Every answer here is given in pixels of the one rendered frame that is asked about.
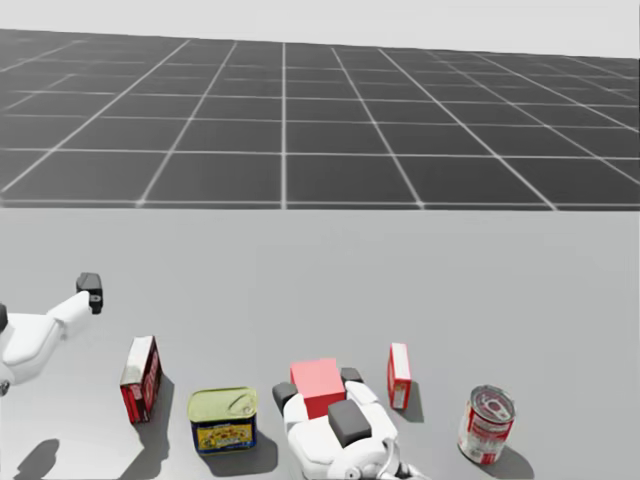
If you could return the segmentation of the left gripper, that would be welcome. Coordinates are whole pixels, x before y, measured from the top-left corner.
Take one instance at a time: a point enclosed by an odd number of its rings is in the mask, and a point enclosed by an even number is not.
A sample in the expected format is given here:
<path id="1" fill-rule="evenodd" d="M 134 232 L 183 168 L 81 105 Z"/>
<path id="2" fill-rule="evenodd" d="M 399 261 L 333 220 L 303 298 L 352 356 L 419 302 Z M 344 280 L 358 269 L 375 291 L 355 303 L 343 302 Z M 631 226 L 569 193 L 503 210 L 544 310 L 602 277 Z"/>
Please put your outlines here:
<path id="1" fill-rule="evenodd" d="M 102 279 L 82 272 L 76 293 L 44 314 L 11 313 L 0 303 L 0 396 L 38 377 L 59 342 L 82 332 L 104 306 Z"/>

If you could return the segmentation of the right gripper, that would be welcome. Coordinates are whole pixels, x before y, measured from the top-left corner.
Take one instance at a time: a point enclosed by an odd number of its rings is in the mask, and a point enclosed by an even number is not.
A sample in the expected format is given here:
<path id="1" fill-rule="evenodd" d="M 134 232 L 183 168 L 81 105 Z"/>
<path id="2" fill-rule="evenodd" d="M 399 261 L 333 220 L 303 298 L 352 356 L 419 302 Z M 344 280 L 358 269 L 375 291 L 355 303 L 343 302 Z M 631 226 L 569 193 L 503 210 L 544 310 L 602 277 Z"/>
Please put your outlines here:
<path id="1" fill-rule="evenodd" d="M 398 431 L 359 371 L 342 367 L 346 399 L 310 419 L 290 382 L 272 388 L 288 445 L 306 480 L 398 480 Z"/>

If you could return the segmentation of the pink cube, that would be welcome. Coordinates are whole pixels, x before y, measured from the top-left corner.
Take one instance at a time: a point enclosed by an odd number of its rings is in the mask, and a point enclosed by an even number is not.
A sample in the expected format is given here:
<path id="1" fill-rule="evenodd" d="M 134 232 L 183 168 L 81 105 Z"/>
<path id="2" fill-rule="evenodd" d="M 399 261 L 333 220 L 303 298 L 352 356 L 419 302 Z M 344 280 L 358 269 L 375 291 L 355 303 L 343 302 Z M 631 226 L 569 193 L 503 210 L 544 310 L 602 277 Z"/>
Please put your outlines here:
<path id="1" fill-rule="evenodd" d="M 303 396 L 310 419 L 325 416 L 330 405 L 346 399 L 335 358 L 292 363 L 290 381 Z"/>

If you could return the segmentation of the red and white carton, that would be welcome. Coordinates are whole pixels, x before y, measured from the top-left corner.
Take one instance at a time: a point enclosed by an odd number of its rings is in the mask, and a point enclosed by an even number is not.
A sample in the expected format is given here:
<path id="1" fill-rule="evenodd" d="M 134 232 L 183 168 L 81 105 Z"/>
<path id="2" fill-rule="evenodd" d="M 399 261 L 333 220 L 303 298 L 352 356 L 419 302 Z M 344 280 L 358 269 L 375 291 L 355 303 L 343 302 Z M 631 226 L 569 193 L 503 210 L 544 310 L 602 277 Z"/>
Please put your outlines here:
<path id="1" fill-rule="evenodd" d="M 408 347 L 405 343 L 392 343 L 387 362 L 387 391 L 390 406 L 405 410 L 412 384 Z"/>

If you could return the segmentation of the green and blue rectangular can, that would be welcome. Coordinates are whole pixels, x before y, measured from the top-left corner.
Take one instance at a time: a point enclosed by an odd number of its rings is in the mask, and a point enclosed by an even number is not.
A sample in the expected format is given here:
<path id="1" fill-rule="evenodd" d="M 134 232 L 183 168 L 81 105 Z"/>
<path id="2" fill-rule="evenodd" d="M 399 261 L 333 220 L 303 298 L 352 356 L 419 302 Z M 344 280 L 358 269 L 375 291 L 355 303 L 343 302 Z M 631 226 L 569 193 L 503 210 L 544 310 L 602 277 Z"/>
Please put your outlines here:
<path id="1" fill-rule="evenodd" d="M 254 388 L 199 390 L 187 403 L 195 451 L 200 456 L 253 448 L 257 443 L 258 397 Z"/>

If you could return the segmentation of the red and white can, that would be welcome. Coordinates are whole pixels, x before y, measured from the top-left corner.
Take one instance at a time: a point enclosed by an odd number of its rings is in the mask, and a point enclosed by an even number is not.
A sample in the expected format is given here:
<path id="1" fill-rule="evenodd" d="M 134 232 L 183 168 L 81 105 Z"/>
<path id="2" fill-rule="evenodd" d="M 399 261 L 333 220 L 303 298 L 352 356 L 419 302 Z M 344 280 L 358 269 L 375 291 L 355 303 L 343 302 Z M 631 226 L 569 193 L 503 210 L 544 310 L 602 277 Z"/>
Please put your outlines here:
<path id="1" fill-rule="evenodd" d="M 500 458 L 516 418 L 511 396 L 493 385 L 471 390 L 458 431 L 458 448 L 478 465 L 492 465 Z"/>

